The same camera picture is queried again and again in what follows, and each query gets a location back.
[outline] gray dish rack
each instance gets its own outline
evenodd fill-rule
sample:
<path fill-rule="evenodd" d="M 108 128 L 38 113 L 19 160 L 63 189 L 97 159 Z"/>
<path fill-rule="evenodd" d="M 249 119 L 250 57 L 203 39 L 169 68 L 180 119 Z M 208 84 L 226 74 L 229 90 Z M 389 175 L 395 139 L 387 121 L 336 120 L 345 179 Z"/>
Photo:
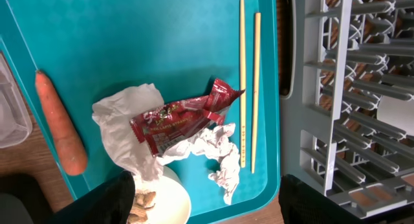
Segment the gray dish rack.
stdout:
<path fill-rule="evenodd" d="M 398 88 L 414 87 L 414 0 L 292 0 L 292 10 L 283 174 L 359 218 L 414 203 L 414 137 L 375 118 L 383 96 L 414 99 Z"/>

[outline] blue tray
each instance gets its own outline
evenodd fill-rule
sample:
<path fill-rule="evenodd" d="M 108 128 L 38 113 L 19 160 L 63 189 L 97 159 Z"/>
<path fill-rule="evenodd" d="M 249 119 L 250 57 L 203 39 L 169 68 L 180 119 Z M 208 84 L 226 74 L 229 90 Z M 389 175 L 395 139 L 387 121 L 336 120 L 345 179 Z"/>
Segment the blue tray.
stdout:
<path fill-rule="evenodd" d="M 207 178 L 217 163 L 191 156 L 169 166 L 190 194 L 190 223 L 211 223 L 259 209 L 279 188 L 279 100 L 276 0 L 245 0 L 247 120 L 252 115 L 254 13 L 262 13 L 261 85 L 256 173 L 247 167 L 233 205 Z M 50 76 L 89 156 L 70 177 L 77 199 L 121 170 L 106 154 L 92 104 L 123 88 L 154 83 L 166 102 L 206 93 L 211 78 L 239 87 L 239 0 L 0 0 L 0 50 L 6 56 L 61 170 L 34 89 L 41 68 Z M 239 126 L 239 101 L 227 122 Z M 247 132 L 251 131 L 247 122 Z M 231 139 L 239 145 L 239 131 Z"/>

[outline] clear plastic container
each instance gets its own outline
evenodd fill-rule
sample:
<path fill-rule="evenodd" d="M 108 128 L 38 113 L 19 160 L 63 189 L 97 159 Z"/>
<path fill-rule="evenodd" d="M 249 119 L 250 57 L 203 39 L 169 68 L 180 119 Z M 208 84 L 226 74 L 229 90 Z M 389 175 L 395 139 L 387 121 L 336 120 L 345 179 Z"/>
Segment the clear plastic container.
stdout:
<path fill-rule="evenodd" d="M 0 53 L 0 148 L 23 142 L 32 122 L 4 56 Z"/>

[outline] red wrapper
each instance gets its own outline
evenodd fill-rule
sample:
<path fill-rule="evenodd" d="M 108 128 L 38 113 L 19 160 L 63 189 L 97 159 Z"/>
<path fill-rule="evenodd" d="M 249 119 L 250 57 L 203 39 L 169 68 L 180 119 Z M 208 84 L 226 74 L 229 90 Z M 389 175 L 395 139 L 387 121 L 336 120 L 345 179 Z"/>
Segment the red wrapper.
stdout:
<path fill-rule="evenodd" d="M 148 142 L 153 156 L 162 155 L 214 122 L 223 124 L 228 108 L 243 92 L 216 79 L 208 96 L 166 104 L 132 118 L 130 124 L 139 142 Z"/>

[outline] white napkin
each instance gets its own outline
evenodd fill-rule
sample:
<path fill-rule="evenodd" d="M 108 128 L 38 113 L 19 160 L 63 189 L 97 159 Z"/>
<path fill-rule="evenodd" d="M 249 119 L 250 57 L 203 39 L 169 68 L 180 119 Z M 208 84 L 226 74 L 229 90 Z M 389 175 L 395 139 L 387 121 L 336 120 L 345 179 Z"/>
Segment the white napkin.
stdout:
<path fill-rule="evenodd" d="M 228 138 L 235 124 L 203 129 L 189 139 L 182 140 L 162 157 L 152 157 L 146 142 L 139 143 L 129 120 L 150 109 L 164 105 L 160 92 L 153 84 L 129 87 L 93 104 L 93 120 L 99 125 L 103 146 L 114 163 L 135 176 L 135 188 L 156 191 L 163 166 L 187 158 L 190 153 L 206 155 L 217 160 L 220 171 L 208 178 L 223 187 L 224 202 L 231 204 L 232 195 L 239 184 L 239 150 Z"/>

